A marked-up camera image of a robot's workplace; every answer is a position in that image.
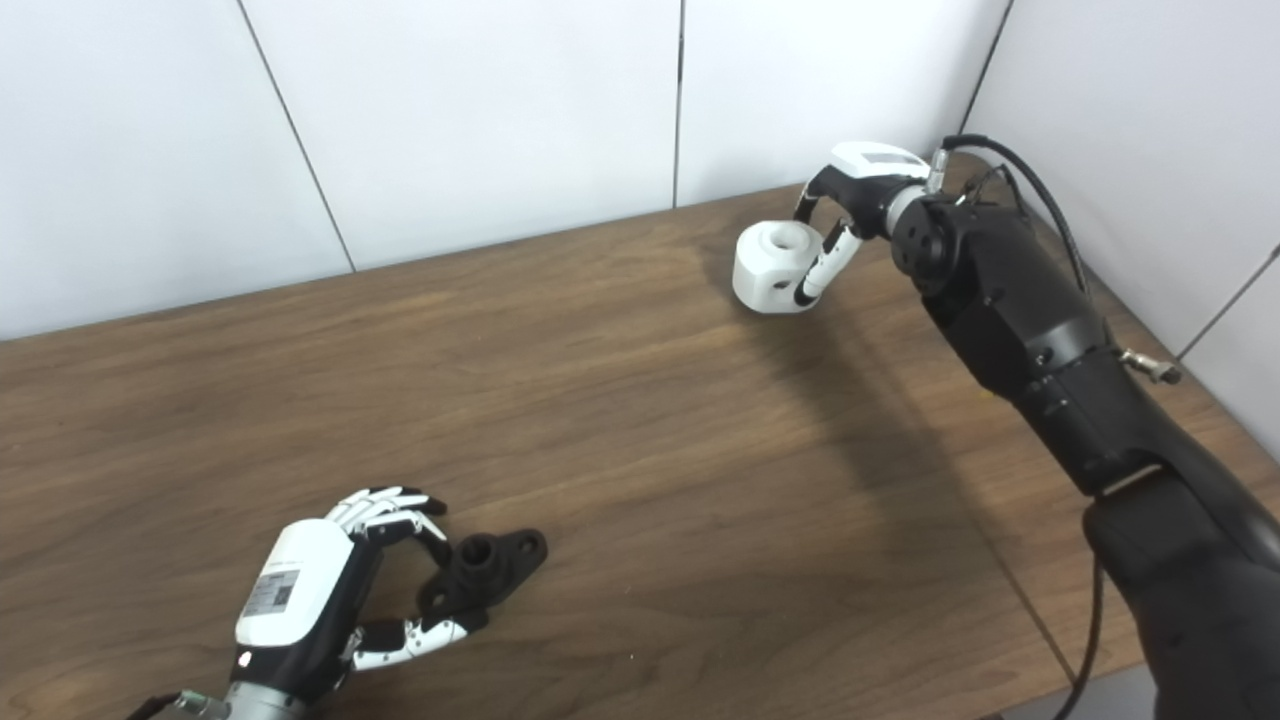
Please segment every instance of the black cable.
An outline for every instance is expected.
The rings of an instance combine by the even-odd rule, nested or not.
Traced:
[[[1053,200],[1053,196],[1050,193],[1048,188],[1044,187],[1044,183],[1039,179],[1039,176],[1036,174],[1036,170],[1033,170],[1025,160],[1019,158],[1016,152],[984,135],[963,133],[948,135],[942,138],[942,150],[951,151],[957,147],[984,147],[1009,160],[1015,168],[1019,169],[1019,172],[1023,173],[1027,182],[1032,183],[1032,188],[1036,191],[1036,195],[1038,195],[1041,201],[1044,202],[1044,206],[1048,208],[1048,214],[1053,219],[1053,224],[1057,227],[1057,234],[1062,238],[1062,246],[1066,249],[1066,259],[1071,263],[1071,273],[1075,275],[1076,287],[1080,288],[1080,292],[1083,292],[1085,297],[1092,300],[1093,293],[1089,291],[1088,278],[1084,277],[1084,263],[1080,260],[1080,249],[1075,245],[1075,236],[1071,234],[1071,228],[1066,223],[1066,217],[1062,215],[1062,209],[1057,206],[1057,201]]]
[[[1053,720],[1066,720],[1066,716],[1075,710],[1075,703],[1080,702],[1084,694],[1084,685],[1093,673],[1093,660],[1098,656],[1098,641],[1102,637],[1102,561],[1093,559],[1093,609],[1089,611],[1089,639],[1084,643],[1084,659],[1080,660],[1080,669],[1071,682],[1071,692],[1062,702],[1062,707],[1053,716]]]
[[[178,701],[178,693],[157,694],[155,697],[148,697],[146,702],[138,706],[137,710],[129,714],[124,720],[147,720],[148,717],[155,717],[161,710],[169,707]]]

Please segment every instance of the sticker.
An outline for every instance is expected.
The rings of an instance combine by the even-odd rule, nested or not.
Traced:
[[[241,618],[284,612],[289,606],[293,585],[298,584],[298,573],[301,570],[259,575],[257,582],[253,583],[253,592],[248,593],[248,602],[244,603],[244,612],[241,612]]]
[[[897,152],[863,152],[863,158],[867,158],[868,163],[904,163],[908,165],[924,164],[924,161],[918,158],[899,155]]]

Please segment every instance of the wooden table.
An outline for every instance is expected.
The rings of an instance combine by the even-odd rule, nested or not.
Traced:
[[[317,716],[973,720],[1065,685],[1083,501],[884,243],[813,313],[733,300],[737,233],[794,199],[0,345],[5,717],[220,693],[275,534],[380,484],[448,501],[456,537],[539,528],[550,559],[484,633]],[[1160,396],[1275,471],[1199,388]],[[371,614],[429,570],[393,548]],[[1108,669],[1139,660],[1111,607]]]

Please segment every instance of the robotic arm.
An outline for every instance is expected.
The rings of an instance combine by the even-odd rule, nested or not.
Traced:
[[[454,550],[431,516],[445,505],[412,488],[362,489],[324,518],[287,527],[236,623],[225,700],[191,691],[151,698],[128,720],[174,705],[206,720],[297,720],[352,671],[407,662],[488,625],[547,559],[538,530],[475,534]],[[422,585],[421,618],[357,624],[383,548],[412,538],[440,570]]]
[[[1280,717],[1280,524],[1129,377],[1178,370],[1121,350],[1036,241],[1020,208],[940,192],[951,136],[932,164],[881,143],[842,143],[810,181],[791,222],[739,238],[733,288],[759,313],[809,310],[863,241],[888,240],[893,263],[979,384],[1009,401],[1076,488],[1093,498],[1084,534],[1124,596],[1160,691],[1158,720]],[[808,225],[827,197],[847,218]],[[1069,255],[1079,272],[1074,246]]]

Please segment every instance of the connector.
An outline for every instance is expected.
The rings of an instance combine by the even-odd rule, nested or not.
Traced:
[[[1149,355],[1134,352],[1133,350],[1125,350],[1121,352],[1120,363],[1132,370],[1137,370],[1147,375],[1147,378],[1153,383],[1167,383],[1174,386],[1183,379],[1183,372],[1178,369],[1178,365],[1169,361],[1156,360]]]
[[[929,177],[924,181],[924,192],[928,195],[937,195],[942,191],[942,178],[947,174],[947,160],[951,159],[951,152],[938,147],[933,151],[933,159],[929,161]]]
[[[178,693],[178,700],[173,702],[173,706],[202,720],[227,720],[232,716],[230,705],[193,691]]]

